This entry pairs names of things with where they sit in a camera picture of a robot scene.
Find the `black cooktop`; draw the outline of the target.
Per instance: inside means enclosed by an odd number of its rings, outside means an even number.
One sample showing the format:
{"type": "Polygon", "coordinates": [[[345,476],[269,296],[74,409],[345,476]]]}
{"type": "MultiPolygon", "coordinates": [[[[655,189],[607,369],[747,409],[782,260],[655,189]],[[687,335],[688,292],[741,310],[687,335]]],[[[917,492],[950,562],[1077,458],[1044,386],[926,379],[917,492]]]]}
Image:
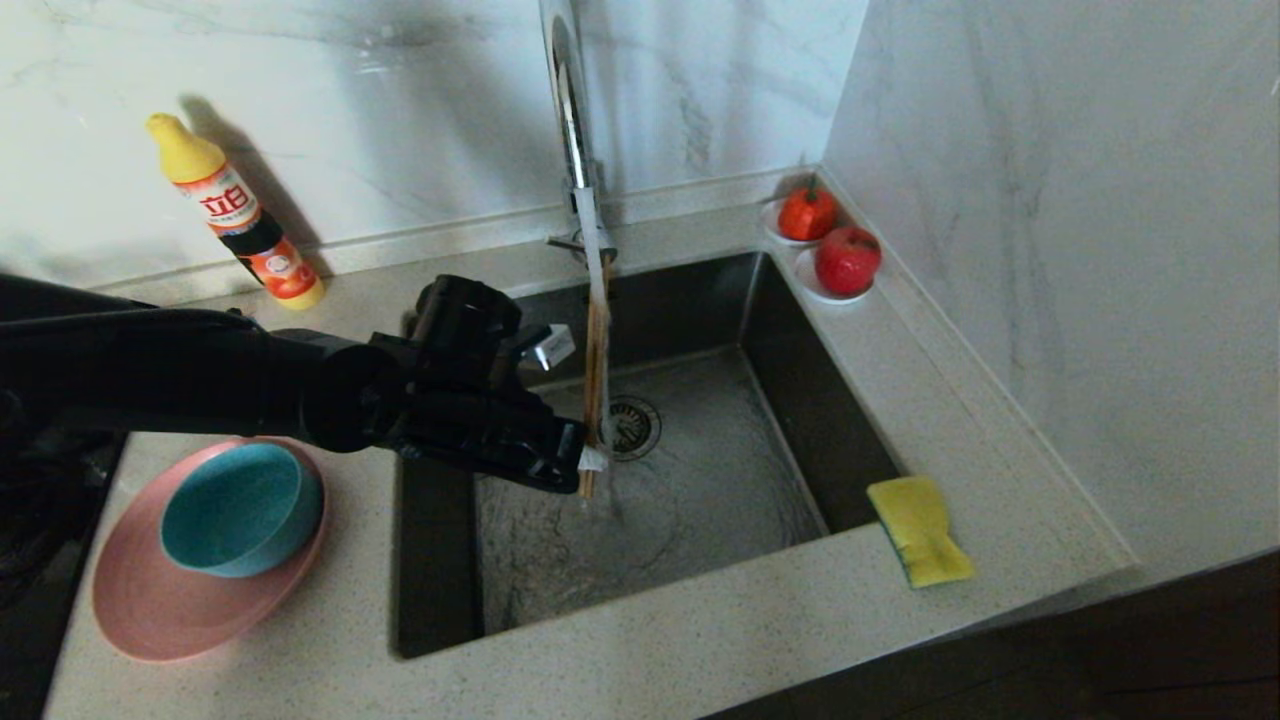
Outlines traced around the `black cooktop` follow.
{"type": "Polygon", "coordinates": [[[124,432],[0,455],[0,720],[40,720],[124,432]]]}

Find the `running water stream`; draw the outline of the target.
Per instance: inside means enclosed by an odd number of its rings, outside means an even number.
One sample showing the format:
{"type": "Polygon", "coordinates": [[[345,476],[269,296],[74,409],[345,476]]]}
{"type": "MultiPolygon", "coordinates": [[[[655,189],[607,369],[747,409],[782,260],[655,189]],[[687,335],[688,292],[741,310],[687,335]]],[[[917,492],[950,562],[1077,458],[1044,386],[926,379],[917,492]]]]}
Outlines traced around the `running water stream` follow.
{"type": "Polygon", "coordinates": [[[608,254],[605,252],[607,232],[605,232],[605,229],[602,228],[602,224],[600,224],[600,218],[599,218],[598,210],[596,210],[596,197],[595,197],[594,190],[591,190],[591,188],[579,188],[579,190],[575,190],[573,191],[573,197],[575,197],[575,201],[576,201],[577,209],[579,209],[579,218],[580,218],[580,229],[581,229],[584,255],[585,255],[585,258],[588,260],[589,293],[590,293],[590,275],[591,275],[591,270],[599,272],[602,269],[602,265],[604,265],[605,266],[605,273],[607,273],[607,296],[605,297],[607,297],[607,306],[608,306],[608,325],[607,325],[607,328],[608,328],[608,340],[607,340],[607,346],[605,346],[605,350],[607,350],[605,404],[602,406],[602,410],[604,411],[604,415],[602,418],[602,424],[600,424],[602,439],[600,439],[600,442],[598,445],[600,466],[598,468],[598,473],[595,474],[594,493],[593,493],[593,497],[591,497],[591,498],[594,498],[595,489],[596,489],[596,482],[598,482],[598,479],[599,479],[600,475],[605,474],[605,471],[609,469],[611,461],[612,461],[612,456],[611,456],[612,425],[611,425],[611,420],[609,420],[609,404],[611,404],[611,396],[609,396],[611,306],[609,306],[609,300],[608,300],[608,288],[609,288],[611,277],[612,277],[612,260],[608,256],[608,254]]]}

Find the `orange dish soap bottle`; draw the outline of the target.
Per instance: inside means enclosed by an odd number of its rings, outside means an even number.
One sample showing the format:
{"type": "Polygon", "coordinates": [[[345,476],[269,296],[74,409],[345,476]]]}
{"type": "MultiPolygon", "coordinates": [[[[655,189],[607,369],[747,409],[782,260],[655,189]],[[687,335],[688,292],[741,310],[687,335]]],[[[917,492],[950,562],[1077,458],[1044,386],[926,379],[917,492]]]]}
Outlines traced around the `orange dish soap bottle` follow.
{"type": "Polygon", "coordinates": [[[145,128],[166,181],[273,299],[306,310],[325,297],[317,272],[219,146],[165,113],[148,117],[145,128]]]}

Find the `pink plate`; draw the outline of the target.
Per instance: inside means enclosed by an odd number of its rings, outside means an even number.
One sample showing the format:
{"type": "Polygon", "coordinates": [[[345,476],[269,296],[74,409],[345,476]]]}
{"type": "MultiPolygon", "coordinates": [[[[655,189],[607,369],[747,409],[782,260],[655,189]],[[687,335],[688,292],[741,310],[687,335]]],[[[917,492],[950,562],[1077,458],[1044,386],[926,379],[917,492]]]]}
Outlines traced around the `pink plate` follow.
{"type": "Polygon", "coordinates": [[[236,438],[201,448],[157,474],[116,520],[105,539],[92,580],[92,606],[104,637],[125,656],[170,662],[209,652],[269,616],[314,565],[326,529],[326,500],[319,529],[302,550],[264,574],[227,579],[178,568],[163,552],[159,525],[179,483],[201,462],[247,443],[294,450],[321,478],[297,443],[236,438]]]}

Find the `chrome faucet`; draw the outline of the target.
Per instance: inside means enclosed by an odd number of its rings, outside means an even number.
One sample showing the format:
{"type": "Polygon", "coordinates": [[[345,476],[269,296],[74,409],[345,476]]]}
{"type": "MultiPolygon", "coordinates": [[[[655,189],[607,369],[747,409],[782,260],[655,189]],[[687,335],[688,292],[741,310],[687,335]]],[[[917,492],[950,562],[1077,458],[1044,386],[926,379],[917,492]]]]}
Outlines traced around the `chrome faucet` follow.
{"type": "Polygon", "coordinates": [[[549,238],[548,243],[585,259],[582,231],[593,229],[600,260],[611,265],[617,258],[617,247],[600,208],[600,164],[591,146],[589,92],[573,0],[538,0],[538,5],[564,163],[566,233],[549,238]]]}

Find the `teal bowl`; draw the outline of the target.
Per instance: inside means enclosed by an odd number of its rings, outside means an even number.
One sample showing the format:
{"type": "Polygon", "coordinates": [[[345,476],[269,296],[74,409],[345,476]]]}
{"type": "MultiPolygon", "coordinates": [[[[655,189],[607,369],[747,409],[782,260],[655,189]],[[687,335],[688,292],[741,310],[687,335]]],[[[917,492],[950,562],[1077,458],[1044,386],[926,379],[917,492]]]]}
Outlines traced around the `teal bowl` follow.
{"type": "Polygon", "coordinates": [[[178,568],[242,579],[298,553],[323,510],[321,478],[294,450],[247,443],[191,471],[166,502],[157,533],[178,568]]]}

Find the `red tomato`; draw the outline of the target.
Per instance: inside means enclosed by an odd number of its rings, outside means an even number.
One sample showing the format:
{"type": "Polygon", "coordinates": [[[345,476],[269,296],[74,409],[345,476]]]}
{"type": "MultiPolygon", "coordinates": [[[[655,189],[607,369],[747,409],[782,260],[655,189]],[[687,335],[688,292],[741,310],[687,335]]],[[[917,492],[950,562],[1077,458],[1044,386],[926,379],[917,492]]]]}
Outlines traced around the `red tomato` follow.
{"type": "Polygon", "coordinates": [[[836,227],[837,220],[838,204],[835,196],[810,182],[786,197],[780,209],[777,227],[786,240],[812,242],[824,238],[836,227]]]}

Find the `stainless steel sink basin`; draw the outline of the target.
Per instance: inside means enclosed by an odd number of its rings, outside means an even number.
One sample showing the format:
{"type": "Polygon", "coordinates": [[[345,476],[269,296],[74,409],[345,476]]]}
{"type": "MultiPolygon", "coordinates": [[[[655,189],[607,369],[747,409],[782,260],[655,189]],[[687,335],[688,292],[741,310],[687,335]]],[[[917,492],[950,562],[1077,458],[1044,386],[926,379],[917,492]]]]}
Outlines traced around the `stainless steel sink basin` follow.
{"type": "Polygon", "coordinates": [[[417,659],[872,524],[902,468],[765,252],[609,290],[609,396],[662,418],[594,498],[426,459],[398,477],[390,651],[417,659]]]}

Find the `yellow green sponge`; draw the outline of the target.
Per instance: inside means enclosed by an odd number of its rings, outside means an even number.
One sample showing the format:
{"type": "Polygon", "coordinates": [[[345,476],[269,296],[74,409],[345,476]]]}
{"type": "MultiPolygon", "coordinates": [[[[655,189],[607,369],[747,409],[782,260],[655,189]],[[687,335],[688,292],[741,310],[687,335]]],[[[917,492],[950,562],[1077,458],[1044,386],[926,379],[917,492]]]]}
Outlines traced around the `yellow green sponge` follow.
{"type": "Polygon", "coordinates": [[[951,536],[948,506],[931,477],[877,482],[867,488],[867,496],[913,589],[975,575],[972,559],[951,536]]]}

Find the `brown wooden chopstick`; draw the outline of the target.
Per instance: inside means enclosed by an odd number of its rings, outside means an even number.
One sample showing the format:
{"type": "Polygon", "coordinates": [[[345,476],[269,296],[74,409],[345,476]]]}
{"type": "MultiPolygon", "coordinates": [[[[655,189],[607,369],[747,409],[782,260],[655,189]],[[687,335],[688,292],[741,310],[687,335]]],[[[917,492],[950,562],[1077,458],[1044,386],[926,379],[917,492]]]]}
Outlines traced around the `brown wooden chopstick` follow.
{"type": "Polygon", "coordinates": [[[608,306],[607,306],[607,273],[602,265],[599,272],[591,270],[590,295],[588,306],[588,346],[585,350],[584,374],[584,423],[588,428],[588,438],[579,462],[580,487],[579,495],[591,498],[598,468],[600,466],[598,445],[602,439],[602,418],[605,404],[605,374],[607,374],[607,340],[608,340],[608,306]]]}

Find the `round metal drain strainer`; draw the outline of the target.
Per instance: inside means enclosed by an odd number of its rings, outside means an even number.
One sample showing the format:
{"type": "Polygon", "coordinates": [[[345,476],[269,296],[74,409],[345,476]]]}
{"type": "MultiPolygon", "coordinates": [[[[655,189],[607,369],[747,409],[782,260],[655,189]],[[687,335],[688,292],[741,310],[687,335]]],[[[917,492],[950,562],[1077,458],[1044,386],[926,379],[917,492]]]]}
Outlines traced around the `round metal drain strainer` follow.
{"type": "Polygon", "coordinates": [[[612,425],[611,456],[617,462],[631,462],[644,457],[657,447],[662,433],[662,418],[657,407],[634,395],[611,398],[612,425]]]}

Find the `red apple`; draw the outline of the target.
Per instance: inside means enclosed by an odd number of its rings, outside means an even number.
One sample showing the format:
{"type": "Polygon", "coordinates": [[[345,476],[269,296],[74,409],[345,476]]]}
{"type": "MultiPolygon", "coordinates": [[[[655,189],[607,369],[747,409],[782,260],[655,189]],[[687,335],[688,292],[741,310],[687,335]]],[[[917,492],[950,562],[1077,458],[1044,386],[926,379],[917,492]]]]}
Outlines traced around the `red apple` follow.
{"type": "Polygon", "coordinates": [[[878,238],[860,225],[832,229],[815,250],[819,287],[841,299],[855,299],[872,288],[881,268],[878,238]]]}

